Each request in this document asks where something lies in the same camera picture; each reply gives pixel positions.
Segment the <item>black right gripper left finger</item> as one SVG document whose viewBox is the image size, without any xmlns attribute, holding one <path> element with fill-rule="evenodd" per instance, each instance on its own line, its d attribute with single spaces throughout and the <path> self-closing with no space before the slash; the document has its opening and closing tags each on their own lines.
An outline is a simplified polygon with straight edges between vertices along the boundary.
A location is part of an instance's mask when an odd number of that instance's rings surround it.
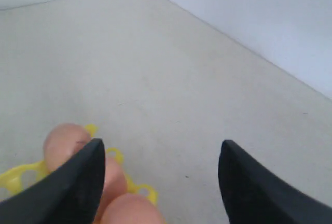
<svg viewBox="0 0 332 224">
<path fill-rule="evenodd" d="M 67 162 L 1 203 L 1 223 L 93 223 L 105 179 L 105 149 L 92 139 Z"/>
</svg>

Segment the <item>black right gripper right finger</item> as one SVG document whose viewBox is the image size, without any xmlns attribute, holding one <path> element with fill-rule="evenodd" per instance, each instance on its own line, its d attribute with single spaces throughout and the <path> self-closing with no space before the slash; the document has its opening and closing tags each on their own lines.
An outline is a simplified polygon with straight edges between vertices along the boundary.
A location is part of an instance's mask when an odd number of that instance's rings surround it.
<svg viewBox="0 0 332 224">
<path fill-rule="evenodd" d="M 232 140 L 224 140 L 218 182 L 230 223 L 331 223 L 331 207 L 275 176 Z"/>
</svg>

